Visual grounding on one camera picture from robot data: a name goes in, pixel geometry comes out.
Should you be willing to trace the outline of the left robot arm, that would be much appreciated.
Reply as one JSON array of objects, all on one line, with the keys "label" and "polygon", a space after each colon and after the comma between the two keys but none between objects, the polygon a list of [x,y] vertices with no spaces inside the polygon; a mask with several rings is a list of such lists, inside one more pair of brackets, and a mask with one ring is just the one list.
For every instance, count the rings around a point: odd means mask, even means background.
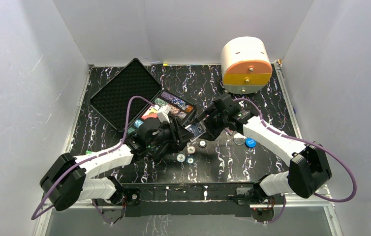
[{"label": "left robot arm", "polygon": [[60,155],[39,185],[57,211],[85,199],[106,199],[117,205],[124,198],[123,188],[114,178],[96,179],[97,175],[145,156],[183,150],[194,137],[191,126],[182,126],[176,118],[164,122],[147,118],[138,128],[129,128],[113,147],[81,156]]}]

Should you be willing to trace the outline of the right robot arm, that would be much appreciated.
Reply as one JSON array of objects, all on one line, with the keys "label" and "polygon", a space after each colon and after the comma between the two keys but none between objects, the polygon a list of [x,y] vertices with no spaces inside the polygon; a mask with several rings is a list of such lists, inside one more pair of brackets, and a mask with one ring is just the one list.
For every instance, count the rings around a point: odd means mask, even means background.
[{"label": "right robot arm", "polygon": [[215,140],[224,129],[236,131],[284,161],[288,171],[265,175],[254,184],[254,198],[261,204],[276,194],[285,193],[295,193],[307,199],[332,177],[326,153],[320,144],[288,136],[264,121],[261,115],[241,108],[228,94],[214,100],[186,129],[195,139],[207,141]]}]

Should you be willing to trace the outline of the blue playing card deck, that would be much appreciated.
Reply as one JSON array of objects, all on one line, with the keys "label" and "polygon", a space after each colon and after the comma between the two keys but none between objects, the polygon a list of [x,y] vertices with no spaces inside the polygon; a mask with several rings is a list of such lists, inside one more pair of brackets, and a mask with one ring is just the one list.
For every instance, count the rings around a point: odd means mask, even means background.
[{"label": "blue playing card deck", "polygon": [[190,138],[190,141],[193,142],[201,135],[206,132],[206,127],[202,123],[190,124],[185,127],[187,131],[193,134],[193,137]]}]

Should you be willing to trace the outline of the red playing card deck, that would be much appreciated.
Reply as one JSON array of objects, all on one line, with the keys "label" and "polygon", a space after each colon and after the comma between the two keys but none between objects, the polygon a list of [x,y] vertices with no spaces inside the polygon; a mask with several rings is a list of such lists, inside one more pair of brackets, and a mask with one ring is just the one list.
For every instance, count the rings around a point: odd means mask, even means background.
[{"label": "red playing card deck", "polygon": [[148,118],[157,118],[157,112],[160,109],[158,105],[154,105],[149,107],[141,116],[142,120],[148,119]]}]

